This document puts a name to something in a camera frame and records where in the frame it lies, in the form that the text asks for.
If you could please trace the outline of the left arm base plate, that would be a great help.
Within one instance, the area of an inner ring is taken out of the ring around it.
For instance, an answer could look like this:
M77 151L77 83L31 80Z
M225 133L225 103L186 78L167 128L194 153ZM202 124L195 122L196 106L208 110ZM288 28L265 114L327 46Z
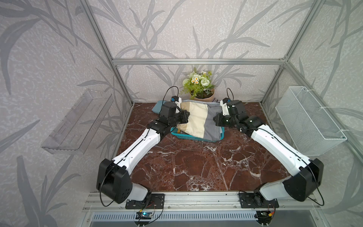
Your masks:
M143 201L127 200L125 209L163 209L165 194L148 194Z

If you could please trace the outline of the beige grey striped pillowcase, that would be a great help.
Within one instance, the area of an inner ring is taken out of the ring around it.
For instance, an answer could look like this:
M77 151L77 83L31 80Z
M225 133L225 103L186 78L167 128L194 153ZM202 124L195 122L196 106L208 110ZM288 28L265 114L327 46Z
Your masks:
M190 112L188 123L177 125L177 129L191 136L216 141L220 139L220 126L216 126L213 118L222 107L216 102L199 102L186 100L181 103L181 109Z

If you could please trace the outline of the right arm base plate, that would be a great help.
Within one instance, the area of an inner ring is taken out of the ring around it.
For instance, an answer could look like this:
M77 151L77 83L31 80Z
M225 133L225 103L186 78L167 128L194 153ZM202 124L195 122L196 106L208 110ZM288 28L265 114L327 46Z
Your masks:
M241 208L250 209L275 209L279 208L277 199L266 200L259 193L248 193L245 191L239 191L239 202Z

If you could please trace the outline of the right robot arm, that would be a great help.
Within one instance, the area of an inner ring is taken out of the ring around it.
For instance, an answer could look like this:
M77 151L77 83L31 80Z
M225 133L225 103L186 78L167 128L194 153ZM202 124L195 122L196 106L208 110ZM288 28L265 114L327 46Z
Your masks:
M324 164L319 159L310 159L295 150L276 135L259 117L242 118L237 115L217 114L213 121L216 126L236 128L270 152L288 171L289 177L272 183L265 183L255 193L271 201L291 197L296 201L305 201L319 189Z

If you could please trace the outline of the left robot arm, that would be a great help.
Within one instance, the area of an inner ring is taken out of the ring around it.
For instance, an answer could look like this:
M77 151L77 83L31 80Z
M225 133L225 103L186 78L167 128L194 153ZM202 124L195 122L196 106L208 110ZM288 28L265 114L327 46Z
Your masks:
M96 188L100 195L106 195L120 204L125 200L144 202L149 199L150 190L133 183L131 174L143 157L179 124L186 124L190 113L180 110L168 116L161 115L153 120L123 153L112 160L104 159L98 169Z

